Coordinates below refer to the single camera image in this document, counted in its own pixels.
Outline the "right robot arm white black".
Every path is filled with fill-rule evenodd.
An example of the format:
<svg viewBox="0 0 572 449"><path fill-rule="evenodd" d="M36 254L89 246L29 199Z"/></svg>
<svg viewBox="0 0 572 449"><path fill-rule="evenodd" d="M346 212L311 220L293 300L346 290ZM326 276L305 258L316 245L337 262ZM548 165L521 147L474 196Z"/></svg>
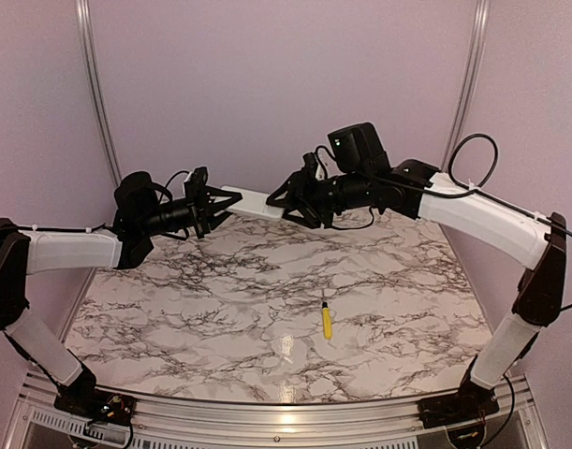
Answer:
<svg viewBox="0 0 572 449"><path fill-rule="evenodd" d="M564 217L522 211L480 186L463 186L450 174L416 159L393 167L372 123L339 129L328 140L340 175L318 179L321 161L314 153L305 154L303 168L266 201L282 209L285 219L309 228L331 228L334 216L346 210L392 210L463 232L524 267L511 310L450 398L449 409L456 417L472 417L511 365L526 354L539 331L561 313L566 270Z"/></svg>

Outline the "white remote control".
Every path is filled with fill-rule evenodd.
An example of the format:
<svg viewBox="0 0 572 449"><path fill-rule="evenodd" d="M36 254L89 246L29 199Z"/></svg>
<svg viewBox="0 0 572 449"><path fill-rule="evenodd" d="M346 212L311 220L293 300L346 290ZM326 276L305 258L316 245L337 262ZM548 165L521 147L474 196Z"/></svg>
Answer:
<svg viewBox="0 0 572 449"><path fill-rule="evenodd" d="M242 199L240 201L227 208L228 212L271 222L278 222L282 219L285 210L283 208L268 205L266 203L269 197L268 194L228 185L222 186L221 189L242 195Z"/></svg>

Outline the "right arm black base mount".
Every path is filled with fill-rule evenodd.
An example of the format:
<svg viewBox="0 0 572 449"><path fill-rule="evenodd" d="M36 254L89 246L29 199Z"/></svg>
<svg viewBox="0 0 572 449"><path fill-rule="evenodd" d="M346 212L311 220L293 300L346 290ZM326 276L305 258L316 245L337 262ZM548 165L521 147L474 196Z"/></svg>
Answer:
<svg viewBox="0 0 572 449"><path fill-rule="evenodd" d="M455 425L482 419L498 413L500 407L493 397L478 399L459 393L423 398L418 402L419 420L425 428Z"/></svg>

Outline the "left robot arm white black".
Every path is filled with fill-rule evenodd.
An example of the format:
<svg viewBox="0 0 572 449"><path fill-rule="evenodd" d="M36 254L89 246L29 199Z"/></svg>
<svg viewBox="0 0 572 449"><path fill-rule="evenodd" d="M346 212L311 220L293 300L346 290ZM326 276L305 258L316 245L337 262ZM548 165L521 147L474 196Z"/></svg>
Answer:
<svg viewBox="0 0 572 449"><path fill-rule="evenodd" d="M0 218L0 331L81 414L100 413L104 396L95 389L94 374L30 312L27 277L57 269L136 268L152 251L154 236L193 231L205 237L242 200L240 193L211 187L207 179L206 167L195 169L186 177L183 197L176 199L149 173L131 173L114 192L117 210L111 227L50 230Z"/></svg>

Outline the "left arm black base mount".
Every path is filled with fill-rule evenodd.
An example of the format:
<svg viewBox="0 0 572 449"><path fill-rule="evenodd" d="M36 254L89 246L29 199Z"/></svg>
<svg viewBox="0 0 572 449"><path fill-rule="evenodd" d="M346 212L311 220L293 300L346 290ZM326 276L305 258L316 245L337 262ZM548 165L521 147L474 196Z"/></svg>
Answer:
<svg viewBox="0 0 572 449"><path fill-rule="evenodd" d="M111 423L125 427L131 424L135 405L136 399L132 396L99 389L83 397L58 394L54 401L54 408L62 412L87 418L94 423Z"/></svg>

